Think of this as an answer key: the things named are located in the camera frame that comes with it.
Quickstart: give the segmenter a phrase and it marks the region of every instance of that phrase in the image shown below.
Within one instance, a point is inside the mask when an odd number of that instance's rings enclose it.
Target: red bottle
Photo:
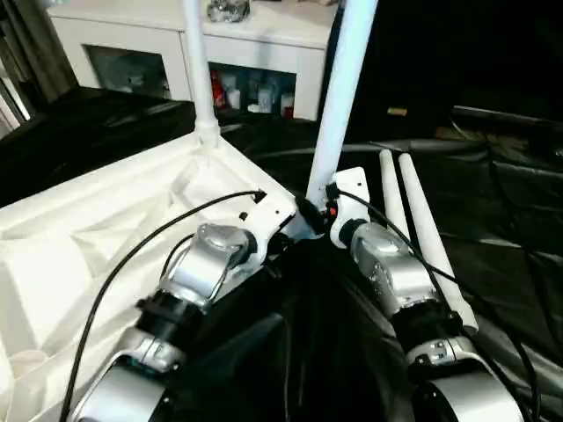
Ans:
[[[213,91],[213,101],[215,107],[221,109],[227,105],[225,100],[225,91],[221,86],[221,81],[219,81],[219,72],[217,70],[211,70],[211,89]]]

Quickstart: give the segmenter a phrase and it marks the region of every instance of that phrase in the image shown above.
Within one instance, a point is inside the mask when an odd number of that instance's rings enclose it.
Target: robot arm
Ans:
[[[334,182],[341,191],[369,201],[361,168],[337,173]],[[416,419],[523,421],[514,398],[464,336],[459,315],[437,294],[426,268],[408,246],[387,228],[370,222],[362,204],[342,195],[336,202],[331,239],[350,251],[377,291],[416,385]]]
[[[70,420],[167,420],[166,384],[186,360],[205,314],[260,269],[269,240],[294,213],[290,200],[268,195],[244,220],[202,224],[155,294],[137,303],[142,314],[124,331]]]

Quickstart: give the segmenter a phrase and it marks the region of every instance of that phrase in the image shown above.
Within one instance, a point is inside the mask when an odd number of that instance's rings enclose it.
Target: shelf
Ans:
[[[201,0],[206,13],[208,0]],[[213,23],[204,16],[203,33],[295,47],[326,49],[336,5],[311,2],[251,2],[250,15],[239,23]],[[183,31],[180,0],[70,0],[48,10],[52,18],[71,18]]]

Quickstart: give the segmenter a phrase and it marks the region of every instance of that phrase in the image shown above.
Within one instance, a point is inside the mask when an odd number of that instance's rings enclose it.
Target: curtain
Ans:
[[[0,58],[31,116],[77,84],[55,29],[35,0],[0,0]]]

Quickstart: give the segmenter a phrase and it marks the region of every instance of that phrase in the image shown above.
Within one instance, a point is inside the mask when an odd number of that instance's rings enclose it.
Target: white tube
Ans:
[[[395,164],[393,163],[393,156],[388,149],[384,149],[379,153],[379,163],[381,164],[381,184],[384,189],[385,215],[410,239],[403,200],[398,190]]]
[[[411,156],[403,154],[398,159],[398,163],[405,181],[406,197],[413,215],[420,251],[429,264],[441,269],[445,273],[454,275],[446,250],[443,248],[438,228],[435,225],[430,207],[422,191],[419,177],[414,169]],[[479,326],[473,315],[472,307],[461,295],[457,284],[438,274],[436,279],[452,310],[455,310],[461,316],[465,329],[471,334],[476,333]]]
[[[187,67],[195,103],[195,130],[204,142],[215,146],[220,132],[213,111],[211,76],[203,45],[200,1],[182,0],[182,9],[186,26]]]
[[[338,166],[376,7],[377,0],[354,0],[344,10],[307,187],[307,199],[319,209],[325,208],[325,186]]]

